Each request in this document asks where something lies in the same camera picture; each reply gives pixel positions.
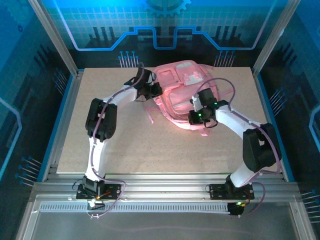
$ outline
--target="glass panel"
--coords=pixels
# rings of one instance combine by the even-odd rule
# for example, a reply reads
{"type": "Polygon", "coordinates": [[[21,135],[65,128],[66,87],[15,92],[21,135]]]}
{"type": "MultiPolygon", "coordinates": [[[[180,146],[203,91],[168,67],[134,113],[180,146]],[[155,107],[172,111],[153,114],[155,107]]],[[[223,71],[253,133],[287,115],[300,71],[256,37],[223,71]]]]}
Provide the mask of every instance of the glass panel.
{"type": "MultiPolygon", "coordinates": [[[[301,1],[261,71],[271,109],[301,191],[320,193],[320,2],[301,1]]],[[[319,204],[308,198],[307,207],[319,204]]],[[[309,209],[318,238],[319,206],[309,209]]]]}
{"type": "Polygon", "coordinates": [[[253,66],[287,0],[43,0],[78,68],[253,66]]]}
{"type": "Polygon", "coordinates": [[[4,240],[15,239],[69,72],[28,1],[0,3],[0,239],[4,240]]]}

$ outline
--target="black mounting bracket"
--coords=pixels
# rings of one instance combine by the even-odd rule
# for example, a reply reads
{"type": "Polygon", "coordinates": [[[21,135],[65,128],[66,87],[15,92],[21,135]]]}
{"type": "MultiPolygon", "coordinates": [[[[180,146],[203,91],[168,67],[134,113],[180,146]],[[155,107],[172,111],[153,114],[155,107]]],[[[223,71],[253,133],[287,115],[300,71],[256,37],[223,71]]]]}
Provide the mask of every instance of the black mounting bracket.
{"type": "MultiPolygon", "coordinates": [[[[99,116],[102,112],[102,109],[106,103],[98,98],[92,100],[88,116],[85,121],[85,129],[89,137],[94,135],[94,130],[97,125],[99,116]]],[[[115,131],[117,126],[117,111],[118,106],[115,104],[109,104],[104,112],[102,121],[98,126],[95,137],[103,142],[106,139],[110,139],[115,131]]]]}
{"type": "Polygon", "coordinates": [[[86,176],[79,184],[76,199],[112,199],[116,200],[121,193],[121,184],[105,184],[104,181],[92,181],[86,176]]]}
{"type": "MultiPolygon", "coordinates": [[[[260,127],[273,142],[276,152],[281,159],[281,151],[275,128],[270,123],[262,124],[260,127]]],[[[242,157],[247,168],[254,173],[276,163],[276,157],[269,142],[257,128],[247,129],[243,133],[242,157]]]]}

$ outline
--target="gray floor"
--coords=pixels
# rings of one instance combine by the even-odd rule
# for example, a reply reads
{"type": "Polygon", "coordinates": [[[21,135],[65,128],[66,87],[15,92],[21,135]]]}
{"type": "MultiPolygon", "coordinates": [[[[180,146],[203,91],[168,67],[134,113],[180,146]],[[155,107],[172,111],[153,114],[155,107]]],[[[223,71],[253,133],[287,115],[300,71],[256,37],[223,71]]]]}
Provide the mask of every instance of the gray floor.
{"type": "Polygon", "coordinates": [[[265,203],[240,219],[208,213],[39,214],[32,240],[295,240],[287,206],[265,203]]]}

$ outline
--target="metal pin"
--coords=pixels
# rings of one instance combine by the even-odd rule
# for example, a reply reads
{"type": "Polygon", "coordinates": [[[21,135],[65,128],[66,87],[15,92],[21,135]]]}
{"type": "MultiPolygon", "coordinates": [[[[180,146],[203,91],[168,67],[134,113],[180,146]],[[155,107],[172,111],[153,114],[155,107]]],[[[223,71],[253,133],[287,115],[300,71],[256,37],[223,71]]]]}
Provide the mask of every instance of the metal pin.
{"type": "Polygon", "coordinates": [[[34,165],[34,166],[36,166],[36,167],[38,167],[38,168],[41,168],[41,166],[33,163],[32,161],[28,161],[24,156],[21,158],[21,161],[22,161],[22,162],[30,163],[31,165],[34,165]]]}
{"type": "Polygon", "coordinates": [[[28,179],[28,178],[25,178],[25,177],[19,176],[19,174],[18,174],[18,173],[16,173],[16,174],[14,175],[14,177],[15,177],[16,179],[21,178],[21,179],[23,179],[23,180],[27,180],[27,181],[30,181],[30,182],[33,182],[33,183],[35,182],[35,181],[30,180],[30,179],[28,179]]]}
{"type": "Polygon", "coordinates": [[[121,59],[122,59],[123,67],[125,67],[124,56],[122,55],[124,52],[123,52],[123,51],[120,51],[119,53],[121,54],[121,59]]]}
{"type": "Polygon", "coordinates": [[[283,109],[285,109],[285,105],[282,105],[282,107],[274,114],[274,116],[277,116],[283,109]]]}
{"type": "Polygon", "coordinates": [[[28,156],[28,160],[33,160],[33,161],[35,161],[36,163],[38,163],[38,164],[42,165],[42,163],[41,163],[41,162],[39,162],[39,161],[37,161],[37,160],[33,159],[31,156],[28,156]]]}
{"type": "Polygon", "coordinates": [[[224,65],[225,65],[228,53],[229,53],[229,50],[226,50],[225,51],[225,57],[224,57],[224,60],[223,60],[223,63],[222,63],[222,67],[225,67],[224,65]]]}
{"type": "Polygon", "coordinates": [[[227,67],[227,62],[230,60],[230,55],[228,55],[228,56],[226,56],[226,58],[227,58],[227,60],[226,60],[226,62],[225,62],[225,67],[227,67]]]}
{"type": "Polygon", "coordinates": [[[127,56],[124,56],[123,58],[124,58],[125,66],[127,68],[128,67],[127,56]]]}
{"type": "Polygon", "coordinates": [[[277,101],[274,101],[273,103],[271,103],[271,107],[273,108],[279,101],[282,101],[282,98],[286,96],[285,93],[282,94],[282,96],[279,96],[277,101]]]}
{"type": "Polygon", "coordinates": [[[318,211],[307,211],[306,213],[307,213],[307,214],[320,213],[320,210],[318,210],[318,211]]]}
{"type": "Polygon", "coordinates": [[[269,98],[269,102],[276,96],[277,93],[279,94],[279,89],[275,90],[274,94],[269,98]]]}
{"type": "Polygon", "coordinates": [[[221,60],[220,60],[219,67],[221,67],[221,64],[222,64],[222,61],[223,61],[224,58],[225,58],[225,55],[221,55],[221,60]]]}
{"type": "Polygon", "coordinates": [[[29,173],[32,173],[32,174],[34,174],[34,175],[37,175],[37,176],[38,176],[38,173],[35,173],[35,172],[33,172],[33,171],[30,171],[30,170],[28,170],[28,169],[26,169],[26,168],[22,167],[21,165],[19,165],[19,166],[18,166],[18,169],[19,169],[19,170],[21,170],[21,169],[22,169],[22,170],[25,170],[25,171],[27,171],[27,172],[29,172],[29,173]]]}
{"type": "Polygon", "coordinates": [[[271,102],[270,102],[270,105],[271,106],[274,106],[274,104],[279,101],[279,100],[282,100],[282,95],[277,95],[276,97],[274,97],[271,102]]]}
{"type": "Polygon", "coordinates": [[[320,195],[315,195],[315,196],[306,197],[306,198],[303,198],[303,200],[313,199],[313,198],[317,198],[317,197],[320,197],[320,195]]]}
{"type": "Polygon", "coordinates": [[[219,58],[218,58],[218,62],[217,62],[217,67],[219,65],[219,61],[220,61],[220,57],[221,57],[221,54],[223,53],[224,51],[220,50],[220,54],[219,54],[219,58]]]}
{"type": "Polygon", "coordinates": [[[307,204],[319,204],[319,203],[320,203],[319,199],[316,199],[315,201],[306,202],[304,205],[307,205],[307,204]]]}
{"type": "Polygon", "coordinates": [[[131,67],[133,68],[134,67],[134,64],[132,62],[132,56],[130,56],[130,61],[131,61],[131,67]]]}
{"type": "Polygon", "coordinates": [[[308,206],[305,209],[314,209],[314,208],[319,208],[319,207],[320,207],[320,205],[318,205],[318,206],[308,206]]]}
{"type": "Polygon", "coordinates": [[[235,52],[236,52],[235,50],[231,51],[231,57],[230,57],[229,62],[228,62],[228,67],[230,67],[231,59],[232,59],[232,57],[233,57],[235,52]]]}
{"type": "Polygon", "coordinates": [[[234,64],[234,60],[236,57],[237,57],[236,55],[233,56],[230,67],[232,67],[232,65],[234,64]]]}
{"type": "Polygon", "coordinates": [[[66,76],[63,74],[63,72],[61,70],[59,70],[57,67],[56,67],[56,69],[57,69],[58,73],[60,74],[60,76],[64,79],[65,83],[67,83],[68,80],[67,80],[66,76]]]}
{"type": "Polygon", "coordinates": [[[58,73],[59,73],[61,79],[63,80],[65,86],[67,86],[68,80],[67,80],[67,78],[65,77],[65,75],[64,75],[61,71],[59,71],[59,70],[58,70],[58,73]]]}
{"type": "Polygon", "coordinates": [[[118,59],[119,59],[120,66],[123,68],[122,63],[121,63],[121,56],[118,56],[118,59]]]}
{"type": "Polygon", "coordinates": [[[29,178],[33,178],[33,179],[37,180],[36,177],[27,174],[25,171],[22,173],[22,176],[27,176],[27,177],[29,177],[29,178]]]}
{"type": "Polygon", "coordinates": [[[25,167],[26,167],[27,169],[32,169],[32,170],[35,170],[35,171],[39,172],[39,170],[38,170],[38,169],[36,169],[36,168],[34,168],[34,167],[30,166],[28,163],[25,165],[25,167]]]}
{"type": "Polygon", "coordinates": [[[131,53],[132,53],[132,55],[133,55],[133,62],[134,62],[134,67],[136,68],[137,67],[137,65],[136,65],[136,61],[135,61],[135,51],[131,51],[131,53]]]}
{"type": "Polygon", "coordinates": [[[29,184],[29,183],[26,183],[26,182],[24,182],[23,180],[20,180],[19,183],[20,183],[20,184],[28,185],[28,186],[30,186],[30,187],[33,187],[33,185],[31,185],[31,184],[29,184]]]}
{"type": "Polygon", "coordinates": [[[274,112],[276,112],[280,107],[282,107],[283,104],[285,104],[288,101],[288,99],[286,98],[284,101],[280,101],[280,104],[277,105],[277,107],[274,107],[274,112]]]}
{"type": "Polygon", "coordinates": [[[58,92],[63,96],[64,94],[61,92],[61,90],[58,88],[57,84],[54,85],[54,88],[58,90],[58,92]]]}
{"type": "Polygon", "coordinates": [[[217,62],[218,57],[219,57],[218,55],[215,56],[215,60],[214,60],[214,64],[213,64],[214,67],[216,67],[216,62],[217,62]]]}
{"type": "Polygon", "coordinates": [[[62,80],[57,76],[57,74],[55,74],[55,83],[63,92],[65,91],[65,85],[62,83],[62,80]]]}
{"type": "Polygon", "coordinates": [[[59,89],[61,92],[63,92],[63,88],[60,86],[59,81],[56,80],[54,77],[52,77],[52,81],[55,83],[57,89],[59,89]]]}
{"type": "Polygon", "coordinates": [[[125,51],[125,53],[126,53],[126,56],[127,56],[128,62],[129,62],[129,68],[130,68],[129,51],[125,51]]]}
{"type": "Polygon", "coordinates": [[[281,99],[281,97],[282,97],[281,95],[275,96],[275,97],[271,100],[270,104],[271,104],[271,105],[275,104],[275,102],[276,102],[277,100],[281,99]]]}
{"type": "Polygon", "coordinates": [[[278,102],[278,104],[276,104],[275,106],[272,106],[272,111],[275,112],[275,109],[277,109],[282,103],[283,101],[281,99],[280,102],[278,102]]]}
{"type": "Polygon", "coordinates": [[[59,83],[61,83],[61,85],[65,89],[67,85],[64,82],[64,80],[62,79],[62,77],[56,71],[54,72],[54,76],[56,77],[56,79],[59,81],[59,83]]]}
{"type": "Polygon", "coordinates": [[[308,194],[316,194],[316,190],[312,189],[310,192],[306,192],[306,193],[301,194],[301,196],[308,195],[308,194]]]}

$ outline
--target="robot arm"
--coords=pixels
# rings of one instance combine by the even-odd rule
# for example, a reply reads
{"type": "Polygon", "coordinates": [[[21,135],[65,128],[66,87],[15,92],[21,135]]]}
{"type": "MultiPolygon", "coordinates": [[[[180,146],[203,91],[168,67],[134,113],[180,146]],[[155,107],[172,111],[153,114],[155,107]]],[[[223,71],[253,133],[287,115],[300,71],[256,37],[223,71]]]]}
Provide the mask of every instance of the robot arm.
{"type": "Polygon", "coordinates": [[[211,119],[222,123],[235,132],[243,141],[241,166],[226,179],[229,192],[247,185],[266,167],[276,163],[276,157],[270,143],[256,128],[262,128],[275,145],[281,158],[276,132],[270,123],[261,124],[248,119],[243,114],[232,109],[225,100],[217,101],[210,88],[198,92],[198,97],[192,97],[194,110],[189,113],[190,124],[208,123],[211,119]]]}
{"type": "Polygon", "coordinates": [[[85,123],[90,143],[88,167],[82,179],[82,187],[85,191],[97,196],[101,196],[104,193],[105,183],[97,175],[104,177],[106,173],[107,155],[105,152],[109,139],[116,131],[118,109],[123,108],[140,96],[144,96],[148,100],[161,95],[162,89],[159,83],[154,83],[155,79],[156,75],[153,72],[139,68],[136,77],[127,81],[115,94],[102,100],[97,98],[92,100],[85,123]],[[101,122],[95,133],[95,143],[94,130],[101,114],[101,122]]]}

